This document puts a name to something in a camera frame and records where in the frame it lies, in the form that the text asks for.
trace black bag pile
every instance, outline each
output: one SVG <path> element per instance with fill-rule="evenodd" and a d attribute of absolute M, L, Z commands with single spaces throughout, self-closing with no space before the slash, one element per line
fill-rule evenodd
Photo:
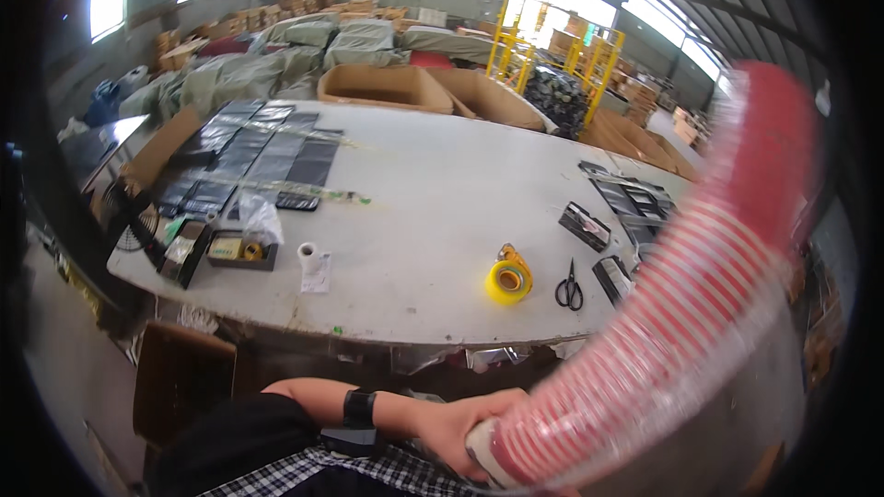
<path fill-rule="evenodd" d="M 576 140 L 589 109 L 582 83 L 561 69 L 536 66 L 525 85 L 525 100 L 558 125 L 558 132 L 553 134 Z"/>

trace yellow tape roll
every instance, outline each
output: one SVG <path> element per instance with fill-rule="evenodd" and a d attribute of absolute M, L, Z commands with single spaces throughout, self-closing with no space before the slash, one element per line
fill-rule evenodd
<path fill-rule="evenodd" d="M 498 304 L 512 305 L 531 292 L 531 271 L 515 261 L 498 261 L 485 277 L 485 291 Z"/>
<path fill-rule="evenodd" d="M 263 257 L 263 255 L 263 250 L 261 249 L 260 245 L 256 243 L 250 243 L 248 246 L 246 246 L 245 249 L 242 250 L 242 258 L 244 260 L 258 261 Z"/>

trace white table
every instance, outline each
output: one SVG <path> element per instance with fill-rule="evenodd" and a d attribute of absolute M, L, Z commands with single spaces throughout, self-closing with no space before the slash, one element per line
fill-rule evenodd
<path fill-rule="evenodd" d="M 558 225 L 574 200 L 626 233 L 577 168 L 587 160 L 663 186 L 678 203 L 690 182 L 590 146 L 487 121 L 358 105 L 303 102 L 316 127 L 339 128 L 362 147 L 341 146 L 326 187 L 358 191 L 370 205 L 324 202 L 315 213 L 281 210 L 285 245 L 273 272 L 215 268 L 205 260 L 188 290 L 161 278 L 140 252 L 115 250 L 117 277 L 221 317 L 303 335 L 378 344 L 554 343 L 600 330 L 613 315 L 591 267 L 599 254 Z M 331 252 L 331 291 L 301 294 L 296 249 Z M 519 304 L 492 302 L 483 288 L 503 243 L 522 253 L 534 288 Z M 553 298 L 571 258 L 585 303 Z"/>

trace scissors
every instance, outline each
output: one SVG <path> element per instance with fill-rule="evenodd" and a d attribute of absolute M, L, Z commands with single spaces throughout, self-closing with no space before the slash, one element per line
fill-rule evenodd
<path fill-rule="evenodd" d="M 559 299 L 561 289 L 563 288 L 565 289 L 565 301 Z M 580 300 L 575 303 L 575 298 L 578 296 Z M 568 278 L 559 282 L 558 286 L 555 287 L 555 301 L 562 307 L 568 307 L 571 311 L 577 311 L 583 306 L 583 291 L 580 290 L 580 285 L 574 280 L 574 258 L 571 258 L 571 270 L 568 273 Z"/>

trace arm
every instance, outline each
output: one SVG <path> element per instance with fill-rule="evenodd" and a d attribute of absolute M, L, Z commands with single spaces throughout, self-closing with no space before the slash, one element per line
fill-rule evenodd
<path fill-rule="evenodd" d="M 344 420 L 344 397 L 356 386 L 316 378 L 274 382 L 265 393 L 279 393 L 298 402 L 316 424 L 339 426 Z M 392 438 L 420 438 L 455 472 L 473 480 L 488 475 L 467 455 L 464 441 L 473 426 L 498 416 L 528 395 L 519 388 L 460 399 L 451 403 L 421 401 L 397 393 L 377 392 L 372 420 Z"/>
<path fill-rule="evenodd" d="M 279 393 L 298 402 L 317 425 L 340 426 L 344 422 L 344 397 L 356 389 L 352 384 L 320 378 L 293 378 L 274 382 L 263 393 Z M 395 439 L 417 438 L 416 418 L 431 403 L 399 395 L 376 392 L 372 421 L 381 433 Z"/>

